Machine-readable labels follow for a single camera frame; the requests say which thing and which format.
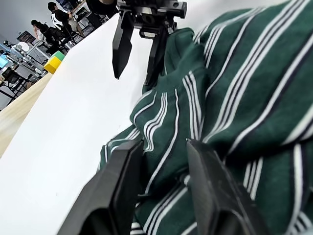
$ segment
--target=striped shirt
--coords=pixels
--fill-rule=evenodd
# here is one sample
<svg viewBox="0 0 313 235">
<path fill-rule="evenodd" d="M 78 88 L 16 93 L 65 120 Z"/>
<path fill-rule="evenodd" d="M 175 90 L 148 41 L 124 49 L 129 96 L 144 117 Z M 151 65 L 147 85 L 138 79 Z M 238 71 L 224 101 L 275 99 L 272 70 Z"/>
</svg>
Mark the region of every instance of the striped shirt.
<svg viewBox="0 0 313 235">
<path fill-rule="evenodd" d="M 313 218 L 313 2 L 228 12 L 170 36 L 165 68 L 133 125 L 103 146 L 144 140 L 131 235 L 197 234 L 186 138 L 208 144 L 255 201 L 272 234 Z"/>
</svg>

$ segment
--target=man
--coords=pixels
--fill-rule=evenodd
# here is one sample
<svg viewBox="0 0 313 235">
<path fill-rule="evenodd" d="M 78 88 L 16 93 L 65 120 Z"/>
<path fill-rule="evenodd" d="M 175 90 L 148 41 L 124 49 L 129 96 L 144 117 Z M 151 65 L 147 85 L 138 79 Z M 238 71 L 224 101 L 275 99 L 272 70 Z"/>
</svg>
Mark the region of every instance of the man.
<svg viewBox="0 0 313 235">
<path fill-rule="evenodd" d="M 51 11 L 51 20 L 54 26 L 61 30 L 66 36 L 69 36 L 71 31 L 78 32 L 83 38 L 84 33 L 78 23 L 73 19 L 70 13 L 59 10 L 54 2 L 48 3 L 48 9 Z"/>
</svg>

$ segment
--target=chair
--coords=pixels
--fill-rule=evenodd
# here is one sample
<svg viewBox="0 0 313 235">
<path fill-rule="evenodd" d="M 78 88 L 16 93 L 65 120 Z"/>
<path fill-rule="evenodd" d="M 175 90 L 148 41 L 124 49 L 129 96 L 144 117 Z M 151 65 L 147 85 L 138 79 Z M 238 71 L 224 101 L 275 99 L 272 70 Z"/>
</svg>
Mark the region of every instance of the chair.
<svg viewBox="0 0 313 235">
<path fill-rule="evenodd" d="M 14 95 L 10 95 L 1 92 L 11 98 L 11 103 L 14 99 L 18 97 L 19 93 L 23 93 L 27 87 L 26 84 L 29 82 L 26 78 L 20 76 L 15 70 L 8 68 L 2 73 L 4 80 L 0 83 L 0 87 L 6 86 Z"/>
</svg>

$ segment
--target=dark hair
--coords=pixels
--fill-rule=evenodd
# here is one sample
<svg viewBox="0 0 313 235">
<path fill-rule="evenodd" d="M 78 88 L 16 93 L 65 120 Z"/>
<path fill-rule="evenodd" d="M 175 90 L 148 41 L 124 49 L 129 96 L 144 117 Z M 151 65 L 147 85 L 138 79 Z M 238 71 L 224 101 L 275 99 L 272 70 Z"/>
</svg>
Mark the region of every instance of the dark hair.
<svg viewBox="0 0 313 235">
<path fill-rule="evenodd" d="M 39 23 L 39 22 L 38 22 L 38 21 L 36 21 L 36 20 L 32 20 L 32 21 L 31 21 L 31 25 L 32 25 L 32 26 L 37 26 L 37 25 L 38 25 L 38 23 Z"/>
<path fill-rule="evenodd" d="M 52 12 L 55 10 L 55 7 L 57 6 L 57 4 L 55 2 L 49 2 L 48 3 L 48 9 Z"/>
</svg>

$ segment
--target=desk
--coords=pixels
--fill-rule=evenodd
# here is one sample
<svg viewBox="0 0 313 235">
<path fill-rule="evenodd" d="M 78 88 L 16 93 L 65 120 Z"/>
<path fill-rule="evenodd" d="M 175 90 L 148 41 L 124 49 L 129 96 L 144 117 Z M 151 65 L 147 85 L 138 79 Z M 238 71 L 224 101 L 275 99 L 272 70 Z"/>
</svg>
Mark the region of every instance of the desk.
<svg viewBox="0 0 313 235">
<path fill-rule="evenodd" d="M 89 10 L 88 6 L 87 6 L 87 3 L 86 3 L 86 0 L 83 0 L 76 8 L 74 8 L 72 11 L 71 11 L 71 14 L 74 15 L 76 14 L 76 12 L 78 12 L 80 9 L 82 9 L 83 7 L 85 7 L 87 10 Z"/>
<path fill-rule="evenodd" d="M 44 76 L 0 112 L 0 158 L 51 77 Z"/>
<path fill-rule="evenodd" d="M 260 4 L 273 0 L 188 0 L 179 27 L 199 30 L 227 10 Z M 69 51 L 0 159 L 0 234 L 55 235 L 96 173 L 102 145 L 130 125 L 152 41 L 134 30 L 129 63 L 116 80 L 117 22 L 115 15 Z"/>
</svg>

